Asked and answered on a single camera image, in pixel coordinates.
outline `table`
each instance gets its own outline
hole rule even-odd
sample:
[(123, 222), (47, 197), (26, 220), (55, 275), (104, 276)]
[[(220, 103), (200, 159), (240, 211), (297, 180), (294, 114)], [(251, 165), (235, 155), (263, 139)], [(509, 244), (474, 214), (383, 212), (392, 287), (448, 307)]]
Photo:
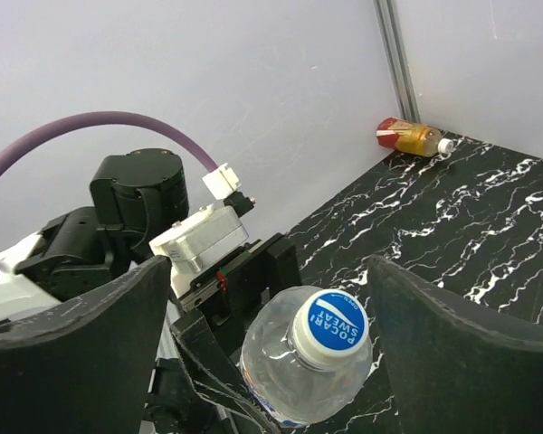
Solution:
[[(290, 232), (304, 283), (366, 298), (366, 259), (380, 254), (439, 287), (543, 325), (543, 160), (446, 136), (457, 141), (451, 156), (394, 153)], [(402, 432), (374, 328), (371, 339), (371, 374), (354, 402), (294, 432)]]

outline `bottle cap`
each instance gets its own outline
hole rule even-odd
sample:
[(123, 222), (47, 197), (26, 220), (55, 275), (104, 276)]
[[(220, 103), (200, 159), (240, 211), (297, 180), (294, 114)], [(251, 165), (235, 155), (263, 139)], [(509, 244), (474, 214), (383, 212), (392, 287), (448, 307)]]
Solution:
[(441, 138), (436, 150), (439, 154), (450, 154), (454, 150), (454, 142), (450, 138)]
[(368, 317), (360, 303), (339, 289), (324, 289), (298, 310), (292, 339), (296, 351), (318, 369), (349, 360), (368, 339)]

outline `purple cable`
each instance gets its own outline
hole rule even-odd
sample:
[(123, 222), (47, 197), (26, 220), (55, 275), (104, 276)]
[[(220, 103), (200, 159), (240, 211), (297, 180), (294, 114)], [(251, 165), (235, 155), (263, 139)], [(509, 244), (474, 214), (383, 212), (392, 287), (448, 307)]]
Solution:
[(49, 140), (76, 131), (77, 129), (99, 125), (128, 125), (155, 131), (177, 142), (189, 151), (208, 172), (213, 172), (218, 167), (211, 156), (195, 141), (165, 122), (126, 111), (92, 111), (91, 113), (68, 116), (67, 118), (58, 119), (38, 127), (3, 149), (0, 152), (0, 176), (20, 158)]

